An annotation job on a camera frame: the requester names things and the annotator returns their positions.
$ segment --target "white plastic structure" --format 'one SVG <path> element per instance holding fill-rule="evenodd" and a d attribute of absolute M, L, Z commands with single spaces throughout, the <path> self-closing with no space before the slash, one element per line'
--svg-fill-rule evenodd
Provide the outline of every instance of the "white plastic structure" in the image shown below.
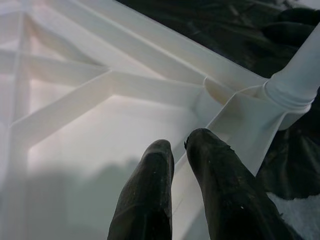
<path fill-rule="evenodd" d="M 310 108 L 319 36 L 266 83 L 115 1 L 0 0 L 1 239 L 105 239 L 157 139 L 176 162 L 173 239 L 208 238 L 184 141 L 207 127 L 256 174 L 279 127 Z"/>

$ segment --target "white plastic underside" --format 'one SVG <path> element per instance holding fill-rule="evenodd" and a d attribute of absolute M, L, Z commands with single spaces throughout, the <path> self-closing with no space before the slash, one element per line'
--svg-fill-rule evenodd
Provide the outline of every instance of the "white plastic underside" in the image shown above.
<path fill-rule="evenodd" d="M 264 81 L 116 2 L 105 4 L 0 0 L 4 240 L 106 239 L 119 193 L 148 145 L 167 139 L 175 162 L 185 160 L 189 133 L 208 126 L 235 91 Z M 195 58 L 170 52 L 174 44 L 161 50 L 138 28 L 107 18 L 112 9 L 132 17 L 127 24 L 164 31 L 159 46 L 166 38 L 190 45 L 181 49 Z M 175 240 L 203 207 L 183 164 L 172 188 Z"/>

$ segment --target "white pipe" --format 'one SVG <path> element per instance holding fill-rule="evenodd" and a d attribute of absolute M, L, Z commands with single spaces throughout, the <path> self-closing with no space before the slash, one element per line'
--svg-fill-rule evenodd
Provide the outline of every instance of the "white pipe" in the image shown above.
<path fill-rule="evenodd" d="M 310 106 L 320 86 L 320 24 L 287 66 L 265 84 L 266 94 L 289 109 Z"/>

